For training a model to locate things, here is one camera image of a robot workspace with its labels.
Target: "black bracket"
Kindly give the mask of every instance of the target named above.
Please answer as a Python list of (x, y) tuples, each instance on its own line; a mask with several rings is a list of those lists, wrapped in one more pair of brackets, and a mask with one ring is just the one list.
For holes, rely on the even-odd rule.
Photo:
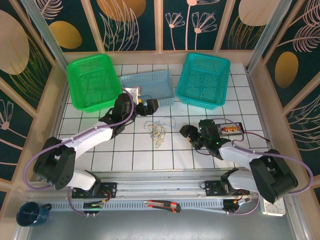
[(98, 193), (94, 196), (90, 195), (87, 191), (74, 187), (72, 189), (72, 199), (105, 199), (106, 194), (114, 199), (117, 194), (117, 183), (116, 182), (101, 182)]
[(202, 184), (202, 188), (205, 190), (205, 194), (207, 197), (223, 197), (223, 196), (242, 196), (243, 193), (245, 195), (249, 195), (250, 192), (248, 190), (244, 190), (243, 193), (241, 190), (234, 190), (231, 192), (227, 192), (222, 186), (221, 181), (205, 181), (204, 187)]

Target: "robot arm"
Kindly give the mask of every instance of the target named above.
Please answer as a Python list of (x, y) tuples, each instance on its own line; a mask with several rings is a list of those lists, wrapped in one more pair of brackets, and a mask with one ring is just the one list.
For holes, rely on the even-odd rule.
[[(283, 158), (252, 154), (234, 147), (229, 139), (220, 138), (215, 122), (211, 119), (201, 120), (199, 128), (200, 132), (192, 125), (185, 125), (180, 133), (188, 138), (196, 150), (205, 147), (211, 156), (246, 168), (235, 168), (221, 176), (221, 184), (227, 192), (234, 189), (259, 192), (273, 204), (298, 186), (295, 175)], [(274, 149), (267, 153), (279, 154)]]
[[(139, 88), (132, 88), (131, 91), (128, 91), (135, 99), (134, 111), (128, 121), (134, 121), (137, 115), (152, 115), (158, 109), (156, 99), (139, 103), (139, 91)], [(129, 95), (122, 93), (115, 101), (114, 107), (94, 126), (71, 138), (49, 138), (45, 142), (43, 150), (70, 139), (72, 141), (40, 155), (33, 167), (34, 173), (46, 180), (56, 190), (64, 187), (74, 187), (83, 189), (92, 196), (96, 195), (99, 192), (101, 180), (92, 172), (76, 170), (75, 161), (89, 149), (120, 134), (125, 129), (126, 122), (112, 127), (109, 127), (109, 125), (125, 120), (129, 117), (131, 109)]]

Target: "orange wire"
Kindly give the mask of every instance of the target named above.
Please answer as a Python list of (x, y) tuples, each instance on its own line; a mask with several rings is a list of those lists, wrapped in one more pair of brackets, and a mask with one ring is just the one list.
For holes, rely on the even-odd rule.
[(244, 133), (245, 133), (245, 134), (252, 134), (252, 135), (256, 135), (256, 136), (258, 136), (258, 137), (260, 137), (260, 138), (262, 138), (262, 139), (266, 140), (268, 143), (270, 143), (270, 142), (271, 142), (268, 138), (265, 138), (264, 136), (261, 136), (261, 135), (259, 135), (259, 134), (255, 133), (255, 132), (245, 131)]

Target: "gray floor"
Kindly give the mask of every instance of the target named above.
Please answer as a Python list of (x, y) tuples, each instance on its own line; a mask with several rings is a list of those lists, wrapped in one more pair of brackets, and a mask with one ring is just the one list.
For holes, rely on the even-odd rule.
[(28, 240), (294, 240), (288, 214), (227, 216), (198, 210), (102, 212), (86, 218), (73, 212), (51, 212), (33, 227)]

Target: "red utility knife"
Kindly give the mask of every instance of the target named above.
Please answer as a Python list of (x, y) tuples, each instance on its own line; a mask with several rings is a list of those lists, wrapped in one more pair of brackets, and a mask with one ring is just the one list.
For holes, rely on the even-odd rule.
[(163, 209), (173, 213), (180, 213), (181, 211), (181, 206), (173, 201), (149, 200), (144, 201), (144, 205), (149, 208)]

